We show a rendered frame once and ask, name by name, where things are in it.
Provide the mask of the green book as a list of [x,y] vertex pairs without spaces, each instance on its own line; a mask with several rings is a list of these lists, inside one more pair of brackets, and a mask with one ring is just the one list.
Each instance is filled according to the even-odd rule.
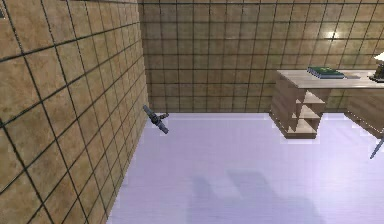
[[343,79],[344,74],[329,67],[308,67],[307,72],[319,79]]

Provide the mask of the light wooden desk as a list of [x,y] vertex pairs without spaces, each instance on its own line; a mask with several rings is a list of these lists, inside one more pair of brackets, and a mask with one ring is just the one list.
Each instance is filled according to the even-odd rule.
[[371,70],[345,70],[360,79],[319,79],[305,70],[279,70],[270,117],[287,139],[314,139],[325,113],[337,112],[380,139],[384,136],[384,83]]

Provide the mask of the grey chair leg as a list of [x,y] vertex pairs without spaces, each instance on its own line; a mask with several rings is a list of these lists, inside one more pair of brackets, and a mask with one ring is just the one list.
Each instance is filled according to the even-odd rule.
[[373,150],[371,156],[370,156],[370,159],[373,159],[375,157],[375,155],[377,154],[377,152],[379,151],[380,147],[382,146],[382,144],[384,143],[384,136],[381,138],[381,140],[379,141],[379,143],[376,145],[375,149]]

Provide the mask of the table lamp with white shade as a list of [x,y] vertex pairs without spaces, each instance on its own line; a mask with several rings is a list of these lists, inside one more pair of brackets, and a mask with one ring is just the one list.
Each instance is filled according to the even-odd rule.
[[384,52],[375,56],[374,59],[378,62],[378,67],[369,79],[377,83],[384,83]]

